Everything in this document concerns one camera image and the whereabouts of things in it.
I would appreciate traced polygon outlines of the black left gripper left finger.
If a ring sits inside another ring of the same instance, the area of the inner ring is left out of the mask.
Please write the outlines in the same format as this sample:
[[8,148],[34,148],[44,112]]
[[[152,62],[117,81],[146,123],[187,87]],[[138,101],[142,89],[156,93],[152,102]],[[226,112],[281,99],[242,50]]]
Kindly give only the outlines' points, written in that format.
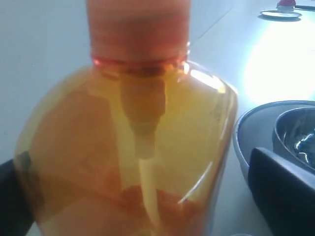
[[0,165],[0,234],[25,236],[32,224],[33,215],[9,160]]

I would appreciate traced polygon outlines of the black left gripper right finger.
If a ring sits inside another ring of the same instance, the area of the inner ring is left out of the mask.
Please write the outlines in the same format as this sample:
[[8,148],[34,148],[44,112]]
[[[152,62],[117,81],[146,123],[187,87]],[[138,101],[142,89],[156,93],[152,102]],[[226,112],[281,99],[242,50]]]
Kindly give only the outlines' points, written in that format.
[[248,185],[275,236],[315,234],[315,176],[265,149],[252,150]]

